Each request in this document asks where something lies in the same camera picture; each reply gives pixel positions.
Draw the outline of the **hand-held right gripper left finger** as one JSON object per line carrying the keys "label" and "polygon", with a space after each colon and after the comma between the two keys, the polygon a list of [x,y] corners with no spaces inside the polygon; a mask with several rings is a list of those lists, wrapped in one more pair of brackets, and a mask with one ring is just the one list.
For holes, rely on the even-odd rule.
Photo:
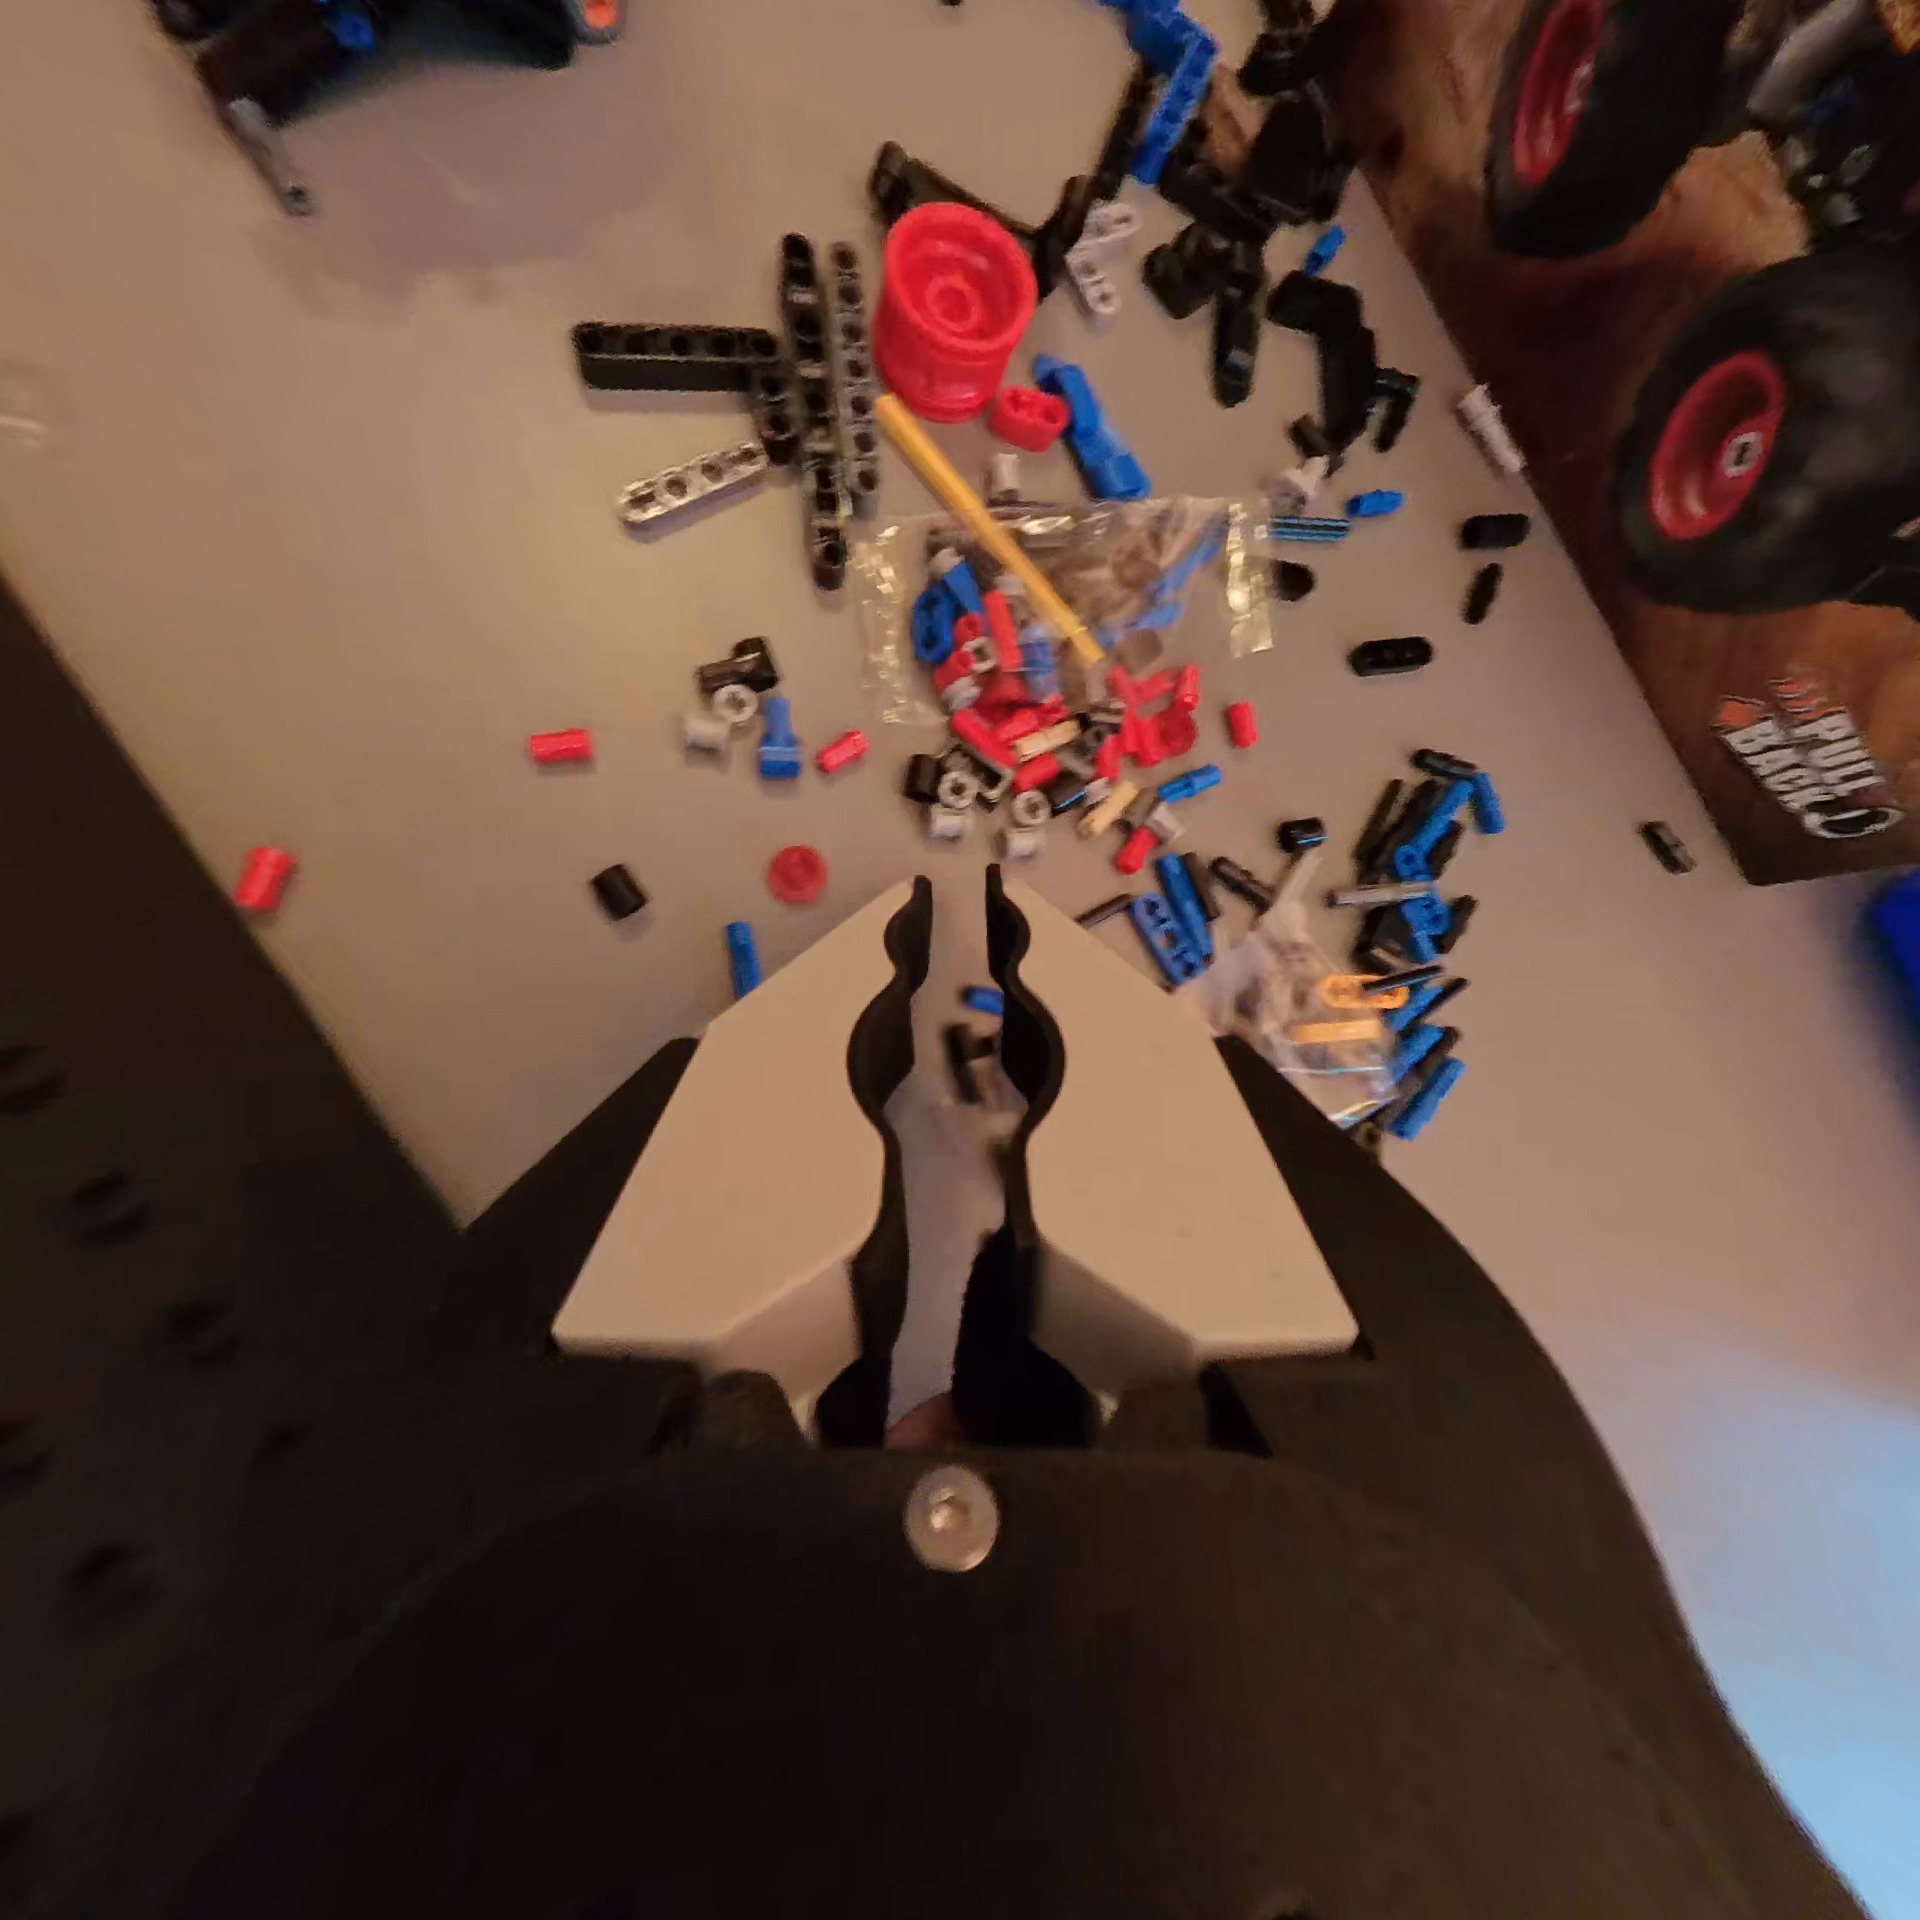
{"label": "hand-held right gripper left finger", "polygon": [[888,1097],[915,1065],[933,882],[899,882],[705,1025],[551,1338],[768,1376],[828,1444],[875,1444],[904,1317]]}

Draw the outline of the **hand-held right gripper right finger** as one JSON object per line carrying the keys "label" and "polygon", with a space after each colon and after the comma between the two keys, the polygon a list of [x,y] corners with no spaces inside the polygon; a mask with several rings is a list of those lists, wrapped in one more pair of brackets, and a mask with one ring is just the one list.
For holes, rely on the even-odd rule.
{"label": "hand-held right gripper right finger", "polygon": [[983,1423],[1100,1423],[1131,1387],[1357,1356],[1357,1317],[1221,1042],[990,865],[1020,1121],[983,1240]]}

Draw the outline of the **black grey motor assembly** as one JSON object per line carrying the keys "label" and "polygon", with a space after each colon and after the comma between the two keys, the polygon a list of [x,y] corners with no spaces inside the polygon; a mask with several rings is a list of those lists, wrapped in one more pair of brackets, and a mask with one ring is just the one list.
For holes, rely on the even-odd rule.
{"label": "black grey motor assembly", "polygon": [[562,74],[629,32],[623,0],[148,0],[204,108],[285,215],[316,215],[285,126],[316,102],[429,49]]}

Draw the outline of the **grey desk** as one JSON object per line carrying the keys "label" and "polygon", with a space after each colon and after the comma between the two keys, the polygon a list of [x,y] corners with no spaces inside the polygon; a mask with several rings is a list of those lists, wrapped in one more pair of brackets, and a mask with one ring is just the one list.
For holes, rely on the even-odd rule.
{"label": "grey desk", "polygon": [[[803,742],[871,716],[794,488],[629,538],[728,444],[593,402],[577,320],[774,320],[782,233],[871,244],[894,139],[1039,215],[1127,78],[1094,6],[631,6],[565,74],[429,58],[317,108],[285,215],[142,6],[5,6],[5,580],[410,1165],[482,1207],[728,987],[926,870],[977,972],[977,849],[881,751],[764,785],[672,758],[692,666],[768,634]],[[1508,810],[1460,849],[1468,1074],[1396,1175],[1546,1334],[1761,1759],[1876,1912],[1914,1912],[1914,1070],[1858,886],[1757,892],[1535,524],[1456,629],[1456,348],[1362,189],[1342,265],[1425,379],[1404,508],[1239,658],[1263,751],[1205,841],[1347,832],[1404,746]],[[1347,648],[1432,638],[1421,676]],[[1670,876],[1639,825],[1693,849]]]}

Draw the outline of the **clear plastic parts bag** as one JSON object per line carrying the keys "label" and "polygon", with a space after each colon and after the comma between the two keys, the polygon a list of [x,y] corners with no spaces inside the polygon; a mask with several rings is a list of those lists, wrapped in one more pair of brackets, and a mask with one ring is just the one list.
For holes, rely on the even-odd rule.
{"label": "clear plastic parts bag", "polygon": [[990,696],[1094,696],[1104,668],[1252,658],[1278,645],[1278,528],[1255,497],[1104,497],[904,514],[856,538],[860,680],[885,728],[944,728],[944,668]]}
{"label": "clear plastic parts bag", "polygon": [[1401,1042],[1392,1014],[1409,1002],[1409,987],[1326,961],[1299,914],[1265,912],[1181,997],[1210,1033],[1252,1044],[1335,1121],[1357,1121],[1396,1097]]}

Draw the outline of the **pile of small connector pins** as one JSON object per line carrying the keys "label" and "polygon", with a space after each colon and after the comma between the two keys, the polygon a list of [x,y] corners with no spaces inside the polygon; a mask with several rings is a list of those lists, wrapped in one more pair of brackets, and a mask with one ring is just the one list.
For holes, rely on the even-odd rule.
{"label": "pile of small connector pins", "polygon": [[1377,785],[1335,882],[1322,882],[1322,855],[1335,849],[1322,820],[1278,825],[1278,876],[1167,841],[1163,829],[1181,825],[1181,804],[1205,799],[1213,782],[1221,767],[1196,767],[1157,791],[1138,791],[1116,857],[1127,886],[1082,906],[1072,921],[1082,933],[1127,924],[1167,994],[1189,987],[1265,912],[1308,921],[1326,961],[1370,972],[1383,987],[1409,987],[1409,1002],[1392,1014],[1401,1042],[1396,1097],[1335,1128],[1370,1155],[1421,1138],[1468,1074],[1453,1002],[1468,994],[1456,947],[1476,903],[1447,892],[1447,882],[1468,832],[1501,832],[1494,777],[1476,763],[1415,751],[1409,772]]}

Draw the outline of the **scattered red blue pins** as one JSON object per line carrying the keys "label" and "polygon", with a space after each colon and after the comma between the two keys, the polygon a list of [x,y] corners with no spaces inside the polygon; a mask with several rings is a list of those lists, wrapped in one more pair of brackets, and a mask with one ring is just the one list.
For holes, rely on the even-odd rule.
{"label": "scattered red blue pins", "polygon": [[[1059,810],[1093,810],[1127,767],[1154,772],[1199,742],[1205,676],[1196,666],[1131,676],[1120,658],[1094,658],[1082,668],[1033,623],[990,629],[972,611],[953,638],[939,634],[920,666],[947,738],[904,767],[899,791],[933,829],[969,829],[972,814],[1014,804],[1020,832],[1039,832]],[[871,758],[860,728],[803,746],[768,638],[705,666],[680,746],[695,763],[750,746],[759,782],[774,785],[803,772],[836,782]]]}

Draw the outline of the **black dotted mat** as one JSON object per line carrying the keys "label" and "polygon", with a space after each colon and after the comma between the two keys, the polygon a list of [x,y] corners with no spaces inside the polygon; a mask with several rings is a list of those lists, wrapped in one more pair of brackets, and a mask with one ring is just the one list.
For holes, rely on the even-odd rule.
{"label": "black dotted mat", "polygon": [[453,1220],[68,680],[0,619],[5,1912],[196,1849],[297,1469]]}

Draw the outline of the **yellow long axle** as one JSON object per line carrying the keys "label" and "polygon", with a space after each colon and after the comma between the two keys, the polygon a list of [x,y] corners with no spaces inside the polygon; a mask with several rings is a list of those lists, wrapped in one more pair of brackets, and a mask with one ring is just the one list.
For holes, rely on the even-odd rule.
{"label": "yellow long axle", "polygon": [[947,454],[926,439],[920,416],[899,397],[875,397],[875,420],[904,459],[915,483],[1025,588],[1030,607],[1074,658],[1100,666],[1094,634],[1072,611],[1055,580],[1025,554],[1025,547],[993,522],[993,508],[969,488]]}

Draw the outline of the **black straight beam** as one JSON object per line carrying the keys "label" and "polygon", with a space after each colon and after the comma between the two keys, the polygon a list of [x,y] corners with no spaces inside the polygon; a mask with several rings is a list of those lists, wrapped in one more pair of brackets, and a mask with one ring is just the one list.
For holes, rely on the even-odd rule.
{"label": "black straight beam", "polygon": [[817,593],[837,593],[848,569],[848,454],[828,348],[828,294],[817,253],[803,233],[782,233],[782,327],[794,367],[794,416],[797,416],[797,479],[803,479],[803,528],[806,569]]}
{"label": "black straight beam", "polygon": [[843,483],[856,522],[875,522],[881,508],[881,420],[875,420],[875,353],[871,353],[871,299],[860,253],[836,244],[821,255],[821,302],[828,302],[828,375],[837,405],[837,444],[843,444]]}

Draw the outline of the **black angled connector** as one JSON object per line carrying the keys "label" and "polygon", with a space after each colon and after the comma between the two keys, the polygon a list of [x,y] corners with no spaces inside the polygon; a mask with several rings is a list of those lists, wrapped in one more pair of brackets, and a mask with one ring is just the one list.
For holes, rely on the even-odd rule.
{"label": "black angled connector", "polygon": [[1142,286],[1163,320],[1210,316],[1210,390],[1221,405],[1252,402],[1265,299],[1263,248],[1196,222],[1142,255]]}
{"label": "black angled connector", "polygon": [[1392,454],[1404,439],[1421,375],[1383,367],[1377,341],[1362,324],[1362,302],[1347,284],[1287,274],[1265,294],[1265,324],[1299,327],[1319,353],[1319,416],[1322,454],[1347,454],[1372,439]]}

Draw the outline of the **toy truck box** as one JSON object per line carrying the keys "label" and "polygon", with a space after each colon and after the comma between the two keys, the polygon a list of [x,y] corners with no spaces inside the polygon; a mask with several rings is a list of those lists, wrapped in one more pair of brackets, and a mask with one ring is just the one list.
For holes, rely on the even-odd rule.
{"label": "toy truck box", "polygon": [[1757,886],[1914,865],[1914,6],[1335,6],[1335,100]]}

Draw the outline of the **red wheel rim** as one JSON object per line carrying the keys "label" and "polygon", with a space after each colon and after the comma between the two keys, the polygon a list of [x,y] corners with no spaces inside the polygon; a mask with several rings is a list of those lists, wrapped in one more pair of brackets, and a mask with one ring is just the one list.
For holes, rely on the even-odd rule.
{"label": "red wheel rim", "polygon": [[972,420],[1033,324],[1033,264],[1007,224],[926,198],[885,233],[875,299],[881,388],[920,420]]}

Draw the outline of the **light grey angle connector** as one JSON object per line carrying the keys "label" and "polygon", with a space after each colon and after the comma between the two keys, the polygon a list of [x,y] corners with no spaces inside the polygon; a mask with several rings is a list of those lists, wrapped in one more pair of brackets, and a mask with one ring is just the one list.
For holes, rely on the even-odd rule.
{"label": "light grey angle connector", "polygon": [[1066,286],[1093,327],[1104,327],[1116,320],[1120,299],[1116,299],[1111,265],[1120,264],[1131,239],[1138,239],[1138,208],[1094,198],[1085,210],[1074,248],[1066,253]]}

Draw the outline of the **black sloped panel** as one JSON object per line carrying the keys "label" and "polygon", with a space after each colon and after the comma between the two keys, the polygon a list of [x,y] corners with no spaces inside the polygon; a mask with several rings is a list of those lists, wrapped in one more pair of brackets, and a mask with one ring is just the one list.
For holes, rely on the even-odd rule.
{"label": "black sloped panel", "polygon": [[885,224],[885,233],[899,224],[899,215],[915,210],[915,208],[969,208],[969,210],[990,215],[993,224],[1003,224],[1025,253],[1033,253],[1033,224],[1025,224],[1003,208],[972,194],[969,185],[947,179],[939,165],[915,160],[894,139],[885,139],[875,150],[871,208],[875,208],[875,224]]}

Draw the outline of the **heap of black beams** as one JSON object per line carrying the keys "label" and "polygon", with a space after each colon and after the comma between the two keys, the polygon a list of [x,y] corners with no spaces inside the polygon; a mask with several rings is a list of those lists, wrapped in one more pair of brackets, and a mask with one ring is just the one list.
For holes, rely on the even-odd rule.
{"label": "heap of black beams", "polygon": [[1210,68],[1157,172],[1157,194],[1237,248],[1335,222],[1352,176],[1319,74],[1335,6],[1263,0],[1255,13],[1252,49]]}

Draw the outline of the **blue angle beam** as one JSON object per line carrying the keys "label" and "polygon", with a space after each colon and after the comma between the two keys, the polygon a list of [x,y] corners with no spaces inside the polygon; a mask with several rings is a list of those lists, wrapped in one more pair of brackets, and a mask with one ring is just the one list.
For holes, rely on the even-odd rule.
{"label": "blue angle beam", "polygon": [[1120,13],[1127,47],[1150,74],[1150,117],[1127,176],[1157,185],[1210,91],[1213,38],[1181,0],[1104,0],[1104,11]]}

